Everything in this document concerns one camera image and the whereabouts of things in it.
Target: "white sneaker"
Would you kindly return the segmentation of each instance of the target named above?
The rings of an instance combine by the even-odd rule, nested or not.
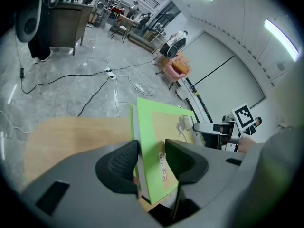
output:
[[[34,58],[34,61],[33,61],[33,64],[37,64],[37,63],[39,63],[40,62],[40,59],[38,58],[38,57],[35,57]]]
[[[41,62],[47,61],[53,55],[53,51],[52,50],[50,50],[50,51],[51,51],[51,53],[49,54],[49,56],[46,59],[41,60]]]

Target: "ceiling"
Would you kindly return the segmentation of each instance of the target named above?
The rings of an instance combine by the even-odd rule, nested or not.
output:
[[[216,27],[219,33],[226,33],[237,41],[259,63],[271,81],[284,72],[278,64],[283,64],[286,71],[294,61],[283,45],[264,28],[265,19],[279,27],[298,51],[302,51],[301,40],[290,17],[275,0],[172,1],[189,19],[192,17],[205,27]]]

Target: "gray floor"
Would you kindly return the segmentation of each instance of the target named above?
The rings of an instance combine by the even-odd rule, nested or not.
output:
[[[22,66],[25,69],[23,89],[29,91],[36,84],[47,83],[68,74],[93,74],[103,71],[108,63],[110,68],[149,62],[152,55],[127,39],[122,44],[121,36],[102,28],[87,28],[82,46],[80,41],[73,56],[70,48],[54,48],[53,56],[47,62],[32,64],[27,44],[17,41]],[[19,59],[16,51],[14,30],[8,31],[0,39],[0,111],[3,111],[14,126],[25,131],[33,131],[37,124],[47,118],[57,116],[77,116],[85,103],[100,88],[107,75],[71,76],[51,85],[38,86],[30,94],[21,91]],[[142,97],[164,104],[188,106],[175,95],[175,88],[168,90],[169,82],[163,75],[155,75],[158,68],[150,62],[120,72],[134,72],[130,75],[134,83],[142,78],[155,87],[155,96],[138,93],[128,78],[119,77],[117,84],[117,106],[121,117],[130,114],[130,105]],[[101,91],[84,109],[83,117],[119,117],[115,107],[115,81],[109,80]],[[23,156],[28,134],[13,129],[7,119],[0,114],[1,162],[5,167],[13,187],[20,191],[26,185]]]

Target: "pink chair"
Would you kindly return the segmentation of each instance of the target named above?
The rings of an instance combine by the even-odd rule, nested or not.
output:
[[[183,65],[185,65],[189,68],[189,71],[187,74],[180,74],[179,72],[175,71],[175,69],[172,65],[173,65],[173,62],[175,62],[177,60],[180,60]],[[169,90],[170,90],[176,81],[178,81],[181,78],[187,77],[191,72],[192,72],[192,68],[189,65],[187,65],[185,62],[182,61],[181,56],[178,56],[173,59],[170,59],[169,62],[166,64],[165,68],[161,72],[156,73],[156,75],[160,74],[160,73],[162,73],[162,74],[164,73],[166,75],[167,79],[171,82],[171,85],[169,87]]]

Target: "green book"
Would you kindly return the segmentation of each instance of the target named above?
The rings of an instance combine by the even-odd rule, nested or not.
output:
[[[142,196],[150,204],[163,199],[178,185],[166,161],[165,140],[203,146],[201,135],[192,129],[195,123],[190,110],[137,98],[137,106],[133,106],[133,136],[141,147],[137,174]]]

